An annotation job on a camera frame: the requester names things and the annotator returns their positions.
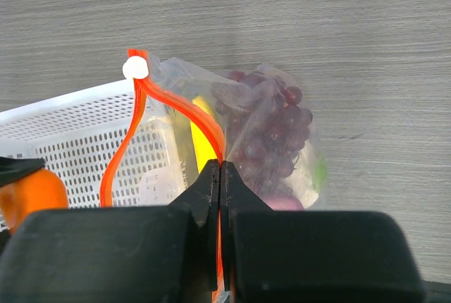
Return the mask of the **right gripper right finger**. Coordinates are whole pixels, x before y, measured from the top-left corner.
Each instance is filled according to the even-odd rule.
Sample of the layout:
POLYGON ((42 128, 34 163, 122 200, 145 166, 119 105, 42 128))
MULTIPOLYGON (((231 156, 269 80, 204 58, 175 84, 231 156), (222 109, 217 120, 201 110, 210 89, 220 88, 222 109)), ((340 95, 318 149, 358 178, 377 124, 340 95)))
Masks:
POLYGON ((425 302, 402 229, 377 211, 275 211, 221 166, 223 281, 233 302, 425 302))

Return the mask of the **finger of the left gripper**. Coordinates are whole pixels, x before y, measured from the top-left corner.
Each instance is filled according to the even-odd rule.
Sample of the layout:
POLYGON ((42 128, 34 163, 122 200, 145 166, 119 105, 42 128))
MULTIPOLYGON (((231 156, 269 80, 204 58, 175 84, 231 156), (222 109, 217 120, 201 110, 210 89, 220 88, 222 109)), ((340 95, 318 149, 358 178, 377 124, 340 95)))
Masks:
POLYGON ((45 166, 44 159, 0 158, 0 187, 15 183, 45 166))

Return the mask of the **white cauliflower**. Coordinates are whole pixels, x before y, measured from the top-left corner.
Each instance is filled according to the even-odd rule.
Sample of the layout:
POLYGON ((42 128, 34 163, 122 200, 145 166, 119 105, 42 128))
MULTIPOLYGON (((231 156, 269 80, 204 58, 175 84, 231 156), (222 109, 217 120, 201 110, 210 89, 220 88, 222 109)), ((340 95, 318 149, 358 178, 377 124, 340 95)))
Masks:
POLYGON ((326 160, 317 144, 305 142, 295 163, 293 173, 294 194, 305 209, 320 206, 324 202, 323 189, 328 177, 326 160))

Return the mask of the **clear orange zip bag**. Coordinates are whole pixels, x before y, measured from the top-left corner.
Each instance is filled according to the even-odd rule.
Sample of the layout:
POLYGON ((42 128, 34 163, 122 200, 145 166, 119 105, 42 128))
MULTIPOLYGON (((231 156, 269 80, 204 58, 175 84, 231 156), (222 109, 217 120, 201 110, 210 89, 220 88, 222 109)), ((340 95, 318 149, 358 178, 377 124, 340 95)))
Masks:
MULTIPOLYGON (((133 84, 135 104, 128 131, 101 179, 103 207, 112 205, 114 189, 124 183, 118 174, 131 155, 151 101, 170 109, 166 120, 188 162, 199 170, 210 160, 235 166, 237 176, 220 189, 221 194, 243 183, 269 207, 282 211, 309 208, 319 198, 327 168, 314 119, 301 89, 283 71, 260 65, 250 72, 215 75, 179 59, 160 62, 145 51, 129 49, 123 74, 133 84)), ((309 267, 295 241, 293 221, 286 220, 281 230, 260 223, 246 230, 244 263, 237 268, 230 262, 229 218, 223 204, 209 201, 202 228, 214 232, 209 245, 217 246, 205 262, 213 301, 230 288, 232 279, 270 285, 280 280, 284 287, 306 279, 309 267)))

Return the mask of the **purple onion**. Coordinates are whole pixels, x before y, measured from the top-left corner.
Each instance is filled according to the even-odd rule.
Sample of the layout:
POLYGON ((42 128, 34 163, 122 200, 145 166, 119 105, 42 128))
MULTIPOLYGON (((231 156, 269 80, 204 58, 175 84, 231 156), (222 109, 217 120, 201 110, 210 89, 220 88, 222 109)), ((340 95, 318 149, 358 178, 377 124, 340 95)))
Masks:
POLYGON ((265 198, 265 203, 275 211, 302 211, 300 200, 286 194, 274 194, 265 198))

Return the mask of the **yellow banana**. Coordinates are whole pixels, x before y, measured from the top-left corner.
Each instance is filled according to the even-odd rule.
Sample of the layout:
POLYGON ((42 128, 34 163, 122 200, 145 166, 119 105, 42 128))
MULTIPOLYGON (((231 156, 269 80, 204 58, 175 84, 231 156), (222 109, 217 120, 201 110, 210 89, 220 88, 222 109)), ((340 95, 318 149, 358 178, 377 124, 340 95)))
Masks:
MULTIPOLYGON (((197 96, 192 100, 192 103, 203 110, 203 112, 209 114, 214 120, 217 120, 215 111, 204 97, 197 96)), ((190 121, 190 128, 197 162, 197 170, 201 173, 206 163, 211 159, 217 159, 217 155, 211 146, 210 141, 192 121, 190 121)))

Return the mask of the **purple grape bunch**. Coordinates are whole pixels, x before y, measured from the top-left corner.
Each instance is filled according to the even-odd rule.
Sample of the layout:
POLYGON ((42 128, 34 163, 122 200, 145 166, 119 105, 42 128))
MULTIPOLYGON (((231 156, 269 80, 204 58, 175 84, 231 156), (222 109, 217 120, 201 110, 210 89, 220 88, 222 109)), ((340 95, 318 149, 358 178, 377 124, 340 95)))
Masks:
POLYGON ((226 120, 227 161, 257 194, 286 191, 285 181, 310 136, 313 114, 301 105, 302 90, 280 73, 223 70, 211 89, 226 120))

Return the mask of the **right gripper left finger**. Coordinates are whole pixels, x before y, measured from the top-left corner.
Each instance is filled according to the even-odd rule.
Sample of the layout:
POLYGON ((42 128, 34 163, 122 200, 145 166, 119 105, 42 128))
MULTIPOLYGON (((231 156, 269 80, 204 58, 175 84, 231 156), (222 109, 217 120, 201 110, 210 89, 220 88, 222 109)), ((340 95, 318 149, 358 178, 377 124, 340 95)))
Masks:
POLYGON ((220 166, 165 206, 38 211, 1 253, 2 302, 210 302, 220 166))

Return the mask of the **orange fruit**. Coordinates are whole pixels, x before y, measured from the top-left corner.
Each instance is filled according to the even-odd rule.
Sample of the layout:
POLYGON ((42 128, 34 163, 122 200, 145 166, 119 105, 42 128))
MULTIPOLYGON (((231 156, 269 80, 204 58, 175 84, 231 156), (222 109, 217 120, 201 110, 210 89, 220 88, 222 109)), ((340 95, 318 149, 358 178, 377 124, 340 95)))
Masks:
POLYGON ((47 169, 1 186, 1 214, 11 235, 34 212, 67 208, 65 185, 47 169))

